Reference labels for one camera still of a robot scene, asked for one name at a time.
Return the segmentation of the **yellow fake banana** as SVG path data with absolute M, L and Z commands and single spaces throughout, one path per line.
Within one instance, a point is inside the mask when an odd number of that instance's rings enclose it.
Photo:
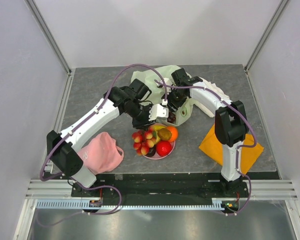
M 164 129 L 164 128 L 166 128 L 165 125 L 154 124 L 154 125 L 151 125 L 151 126 L 148 128 L 148 130 L 151 131 L 151 132 L 153 132 L 153 131 L 159 131 L 159 130 Z

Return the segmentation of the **dark grape bunch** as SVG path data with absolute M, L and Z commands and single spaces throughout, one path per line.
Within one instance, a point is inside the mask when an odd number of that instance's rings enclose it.
M 167 121 L 168 121 L 169 123 L 175 124 L 175 122 L 176 122 L 176 115 L 175 115 L 174 112 L 171 112 L 171 111 L 170 111 L 170 112 L 168 113 Z

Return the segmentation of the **red strawberry bunch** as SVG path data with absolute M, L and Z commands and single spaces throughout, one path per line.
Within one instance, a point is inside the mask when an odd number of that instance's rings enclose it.
M 145 156 L 150 148 L 156 147 L 157 136 L 155 131 L 139 130 L 132 134 L 133 148 L 139 156 Z

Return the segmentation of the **brown fake kiwi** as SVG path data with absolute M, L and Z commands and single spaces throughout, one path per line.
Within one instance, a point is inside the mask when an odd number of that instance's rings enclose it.
M 158 130 L 157 135 L 162 141 L 169 141 L 172 137 L 172 133 L 167 128 Z

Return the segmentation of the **translucent green plastic bag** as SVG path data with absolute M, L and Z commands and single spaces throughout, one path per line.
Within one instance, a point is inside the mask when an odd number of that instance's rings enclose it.
M 172 74 L 179 70 L 181 67 L 178 65 L 166 65 L 166 66 L 161 66 L 155 68 L 155 70 L 160 73 L 160 75 L 163 78 L 169 78 L 172 82 L 173 85 L 175 84 L 175 80 L 173 79 Z M 144 83 L 150 90 L 151 94 L 149 97 L 144 97 L 143 99 L 146 101 L 152 102 L 154 105 L 155 104 L 161 104 L 162 101 L 167 97 L 168 100 L 168 94 L 165 92 L 163 86 L 157 84 L 155 81 L 161 81 L 159 76 L 152 70 L 144 70 L 144 71 L 134 71 L 131 77 L 131 80 L 138 79 L 142 83 Z M 176 121 L 175 124 L 168 122 L 165 119 L 158 119 L 157 122 L 168 125 L 168 126 L 174 126 L 178 127 L 185 123 L 191 116 L 192 111 L 193 111 L 193 105 L 194 105 L 194 100 L 192 98 L 189 98 L 185 101 L 185 103 L 180 107 L 177 111 L 171 111 L 175 114 L 176 116 Z

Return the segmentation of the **orange fake fruit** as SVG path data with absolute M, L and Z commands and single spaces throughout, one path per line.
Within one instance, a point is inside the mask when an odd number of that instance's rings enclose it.
M 167 126 L 166 129 L 171 132 L 171 137 L 168 140 L 169 142 L 174 142 L 178 138 L 178 129 L 174 126 Z

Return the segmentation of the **dark purple fake plum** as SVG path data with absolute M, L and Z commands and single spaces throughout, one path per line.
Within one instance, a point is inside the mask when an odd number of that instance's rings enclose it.
M 152 147 L 149 149 L 148 153 L 145 155 L 146 157 L 152 158 L 156 154 L 156 148 Z

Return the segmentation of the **red fake apple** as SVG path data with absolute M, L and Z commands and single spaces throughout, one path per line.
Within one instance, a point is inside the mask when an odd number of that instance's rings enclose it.
M 156 144 L 156 153 L 160 157 L 167 156 L 172 151 L 172 145 L 169 141 L 161 140 Z

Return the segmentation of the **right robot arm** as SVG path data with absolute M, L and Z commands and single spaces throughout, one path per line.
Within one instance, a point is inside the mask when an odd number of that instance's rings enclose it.
M 209 112 L 214 112 L 214 135 L 221 144 L 222 169 L 219 191 L 225 197 L 237 191 L 236 183 L 244 175 L 241 155 L 250 125 L 241 101 L 231 101 L 224 93 L 205 79 L 189 77 L 183 68 L 171 74 L 174 83 L 164 81 L 164 101 L 171 111 L 181 108 L 187 99 L 194 99 Z

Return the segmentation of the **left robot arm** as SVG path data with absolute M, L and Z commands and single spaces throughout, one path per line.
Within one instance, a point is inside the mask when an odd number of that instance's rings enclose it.
M 132 118 L 136 129 L 152 124 L 150 110 L 153 105 L 141 105 L 142 99 L 147 99 L 151 93 L 150 88 L 138 79 L 128 86 L 113 86 L 95 107 L 72 126 L 60 133 L 52 130 L 47 134 L 47 160 L 52 161 L 62 174 L 77 181 L 89 197 L 96 196 L 100 185 L 96 182 L 96 175 L 84 166 L 78 151 L 104 125 L 122 114 Z

